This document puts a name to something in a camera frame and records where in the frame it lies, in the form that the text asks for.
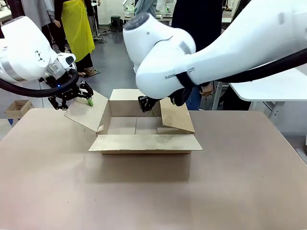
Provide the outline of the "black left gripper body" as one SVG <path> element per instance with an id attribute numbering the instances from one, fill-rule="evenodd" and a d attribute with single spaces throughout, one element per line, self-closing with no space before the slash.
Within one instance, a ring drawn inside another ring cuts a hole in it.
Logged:
<path id="1" fill-rule="evenodd" d="M 50 87 L 48 96 L 64 93 L 74 87 L 79 79 L 77 70 L 70 69 L 66 71 L 60 78 L 56 79 L 53 76 L 45 77 L 45 83 Z"/>

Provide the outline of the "person's bare hand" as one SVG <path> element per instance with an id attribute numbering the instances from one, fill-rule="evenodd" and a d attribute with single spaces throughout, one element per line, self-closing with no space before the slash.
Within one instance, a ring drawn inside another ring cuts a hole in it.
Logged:
<path id="1" fill-rule="evenodd" d="M 201 84 L 200 94 L 202 96 L 209 96 L 213 92 L 213 86 L 211 82 Z"/>

